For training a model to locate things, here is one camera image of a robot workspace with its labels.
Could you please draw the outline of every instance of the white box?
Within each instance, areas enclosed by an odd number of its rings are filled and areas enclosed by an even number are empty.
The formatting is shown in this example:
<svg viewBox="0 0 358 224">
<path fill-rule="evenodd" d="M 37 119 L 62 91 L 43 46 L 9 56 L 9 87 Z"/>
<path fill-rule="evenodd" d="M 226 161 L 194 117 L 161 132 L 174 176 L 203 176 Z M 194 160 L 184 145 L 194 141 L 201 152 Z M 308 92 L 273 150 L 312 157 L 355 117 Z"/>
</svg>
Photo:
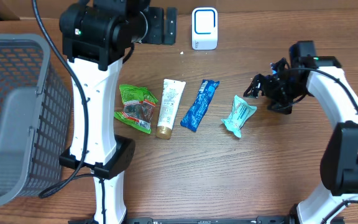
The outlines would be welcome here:
<svg viewBox="0 0 358 224">
<path fill-rule="evenodd" d="M 195 50 L 213 50 L 218 46 L 218 12 L 199 7 L 191 14 L 191 40 Z"/>
</svg>

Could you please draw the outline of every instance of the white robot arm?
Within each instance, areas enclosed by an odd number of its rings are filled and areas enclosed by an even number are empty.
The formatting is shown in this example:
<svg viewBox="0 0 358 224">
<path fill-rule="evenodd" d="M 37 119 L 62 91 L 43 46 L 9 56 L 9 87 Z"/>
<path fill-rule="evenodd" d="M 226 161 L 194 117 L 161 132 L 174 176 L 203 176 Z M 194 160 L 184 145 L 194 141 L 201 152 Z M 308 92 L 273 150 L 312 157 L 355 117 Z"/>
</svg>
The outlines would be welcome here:
<svg viewBox="0 0 358 224">
<path fill-rule="evenodd" d="M 343 69 L 337 67 L 320 67 L 319 70 L 326 72 L 345 84 L 346 88 L 352 93 L 353 98 L 358 105 L 358 97 L 346 81 Z M 358 124 L 358 113 L 346 95 L 344 89 L 340 87 L 334 80 L 317 72 L 310 72 L 306 87 L 320 103 L 326 113 L 331 126 L 335 128 L 338 123 L 353 121 Z M 320 224 L 331 211 L 344 200 L 358 200 L 358 194 L 342 194 L 341 196 L 333 196 L 323 183 L 318 187 L 306 200 L 299 203 L 296 208 L 300 224 Z M 332 215 L 327 223 L 343 209 L 341 207 L 334 215 Z"/>
<path fill-rule="evenodd" d="M 37 1 L 32 0 L 32 3 L 45 38 L 73 78 L 74 92 L 73 142 L 59 162 L 75 171 L 69 179 L 45 189 L 39 197 L 53 195 L 73 179 L 94 177 L 94 218 L 69 223 L 125 222 L 123 178 L 133 158 L 135 142 L 114 134 L 118 76 L 122 64 L 131 56 L 135 42 L 175 43 L 177 9 L 169 7 L 165 14 L 162 8 L 150 7 L 150 0 L 94 0 L 92 6 L 87 6 L 89 0 L 80 0 L 60 17 L 66 63 L 42 24 Z M 129 47 L 131 51 L 123 57 Z M 91 169 L 91 174 L 76 175 L 84 166 Z"/>
<path fill-rule="evenodd" d="M 283 114 L 306 95 L 319 101 L 334 133 L 321 160 L 321 183 L 290 217 L 299 224 L 330 223 L 349 202 L 358 203 L 358 97 L 336 58 L 317 57 L 312 41 L 293 45 L 290 58 L 292 68 L 285 58 L 273 63 L 273 75 L 255 76 L 244 96 L 262 91 L 272 99 L 268 109 Z"/>
</svg>

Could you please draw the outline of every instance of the wood grain surface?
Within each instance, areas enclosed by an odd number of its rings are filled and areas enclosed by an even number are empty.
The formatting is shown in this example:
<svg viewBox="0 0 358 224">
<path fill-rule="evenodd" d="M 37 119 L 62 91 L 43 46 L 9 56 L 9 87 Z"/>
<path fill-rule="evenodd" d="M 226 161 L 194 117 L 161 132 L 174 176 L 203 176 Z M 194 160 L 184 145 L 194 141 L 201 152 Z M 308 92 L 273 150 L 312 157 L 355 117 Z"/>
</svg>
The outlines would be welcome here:
<svg viewBox="0 0 358 224">
<path fill-rule="evenodd" d="M 61 49 L 58 21 L 46 20 L 45 25 Z M 0 33 L 40 31 L 35 21 L 19 21 L 0 22 Z M 125 177 L 130 217 L 285 215 L 309 196 L 320 182 L 319 163 L 332 133 L 316 99 L 307 97 L 289 116 L 267 111 L 269 101 L 264 97 L 247 99 L 258 110 L 242 128 L 241 139 L 221 123 L 231 111 L 234 95 L 242 96 L 257 73 L 269 74 L 269 63 L 288 57 L 289 46 L 298 40 L 314 40 L 318 55 L 336 56 L 358 94 L 358 9 L 220 14 L 219 44 L 212 51 L 192 50 L 191 17 L 180 16 L 174 46 L 136 45 L 119 84 L 146 86 L 158 99 L 164 78 L 187 84 L 171 140 L 155 137 L 159 107 L 151 134 L 115 122 L 115 132 L 137 144 Z M 52 63 L 71 89 L 69 76 L 55 56 Z M 181 127 L 180 120 L 193 104 L 202 79 L 221 84 L 193 133 Z M 118 91 L 116 109 L 122 109 Z M 64 169 L 64 177 L 71 172 Z M 94 210 L 93 181 L 81 179 L 53 197 L 17 198 L 0 207 L 0 223 L 66 223 L 89 218 Z M 342 215 L 347 223 L 358 223 L 358 205 Z"/>
</svg>

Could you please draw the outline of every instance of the blue candy wrapper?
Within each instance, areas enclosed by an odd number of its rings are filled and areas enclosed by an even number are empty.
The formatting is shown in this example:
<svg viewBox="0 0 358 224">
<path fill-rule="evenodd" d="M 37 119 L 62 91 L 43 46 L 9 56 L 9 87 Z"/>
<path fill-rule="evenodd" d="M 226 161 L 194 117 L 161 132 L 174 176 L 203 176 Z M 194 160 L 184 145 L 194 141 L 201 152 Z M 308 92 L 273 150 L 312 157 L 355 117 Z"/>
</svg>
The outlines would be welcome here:
<svg viewBox="0 0 358 224">
<path fill-rule="evenodd" d="M 208 110 L 208 106 L 214 97 L 215 90 L 218 86 L 219 81 L 203 80 L 200 90 L 198 90 L 196 101 L 189 111 L 187 111 L 187 114 L 180 122 L 180 125 L 192 131 L 197 131 L 198 125 Z"/>
</svg>

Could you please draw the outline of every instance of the gray plastic basket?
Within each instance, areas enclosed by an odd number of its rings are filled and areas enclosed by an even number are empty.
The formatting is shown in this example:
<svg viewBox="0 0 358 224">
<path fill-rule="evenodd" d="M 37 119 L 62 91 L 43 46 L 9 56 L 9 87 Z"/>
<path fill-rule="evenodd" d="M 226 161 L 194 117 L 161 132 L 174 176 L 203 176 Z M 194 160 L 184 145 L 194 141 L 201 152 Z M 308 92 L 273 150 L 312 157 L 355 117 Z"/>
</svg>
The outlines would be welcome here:
<svg viewBox="0 0 358 224">
<path fill-rule="evenodd" d="M 60 180 L 70 92 L 38 35 L 0 34 L 0 205 Z"/>
</svg>

